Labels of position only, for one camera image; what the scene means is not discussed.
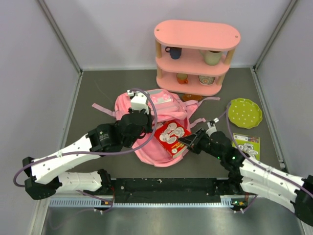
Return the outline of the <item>red cartoon book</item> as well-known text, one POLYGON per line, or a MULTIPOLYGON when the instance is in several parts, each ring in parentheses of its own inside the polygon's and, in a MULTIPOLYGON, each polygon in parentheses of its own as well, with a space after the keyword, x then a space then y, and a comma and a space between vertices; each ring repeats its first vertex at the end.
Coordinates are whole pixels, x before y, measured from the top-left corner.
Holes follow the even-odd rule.
POLYGON ((172 120, 162 123, 156 130, 154 137, 172 158, 176 158, 187 149, 183 143, 179 142, 179 138, 189 136, 190 134, 190 131, 172 120))

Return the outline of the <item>pink student backpack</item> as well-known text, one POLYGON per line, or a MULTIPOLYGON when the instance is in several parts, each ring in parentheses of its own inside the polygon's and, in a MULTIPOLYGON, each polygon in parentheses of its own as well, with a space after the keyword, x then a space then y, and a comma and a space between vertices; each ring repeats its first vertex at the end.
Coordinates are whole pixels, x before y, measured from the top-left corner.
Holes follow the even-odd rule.
MULTIPOLYGON (((177 94, 171 93, 165 89, 155 89, 147 92, 156 108, 157 129, 162 123, 174 120, 188 131, 191 131, 191 128, 199 122, 206 121, 204 118, 199 118, 192 123, 189 121, 192 114, 201 106, 201 104, 205 100, 220 100, 219 97, 207 97, 200 101, 190 100, 184 102, 177 94)), ((137 140, 132 146, 132 148, 141 147, 136 150, 135 153, 138 158, 146 164, 154 165, 156 167, 169 167, 182 160, 183 156, 188 152, 186 149, 180 156, 172 158, 155 137, 144 145, 143 143, 150 136, 151 134, 147 134, 143 139, 137 140)))

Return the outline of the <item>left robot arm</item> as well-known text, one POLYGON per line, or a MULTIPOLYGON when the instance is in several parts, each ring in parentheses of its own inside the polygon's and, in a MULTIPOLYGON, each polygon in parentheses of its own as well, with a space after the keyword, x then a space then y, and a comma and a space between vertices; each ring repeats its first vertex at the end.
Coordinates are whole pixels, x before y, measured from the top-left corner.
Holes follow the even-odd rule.
POLYGON ((76 166, 131 148, 138 139, 152 132, 151 110, 130 108, 121 120, 100 124, 78 141, 58 152, 34 159, 24 158, 25 191, 34 200, 41 200, 65 191, 82 191, 91 195, 104 195, 112 187, 110 174, 100 169, 89 173, 70 172, 76 166))

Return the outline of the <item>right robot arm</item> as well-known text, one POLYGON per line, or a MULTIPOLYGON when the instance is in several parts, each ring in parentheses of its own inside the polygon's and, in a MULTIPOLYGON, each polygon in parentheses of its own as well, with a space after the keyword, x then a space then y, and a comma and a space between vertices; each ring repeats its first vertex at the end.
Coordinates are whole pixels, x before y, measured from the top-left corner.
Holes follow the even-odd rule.
POLYGON ((252 193, 287 208, 302 222, 313 224, 313 177, 294 176, 268 166, 240 149, 221 131, 208 134, 204 129, 179 138, 190 151, 205 152, 220 160, 229 172, 232 193, 252 193))

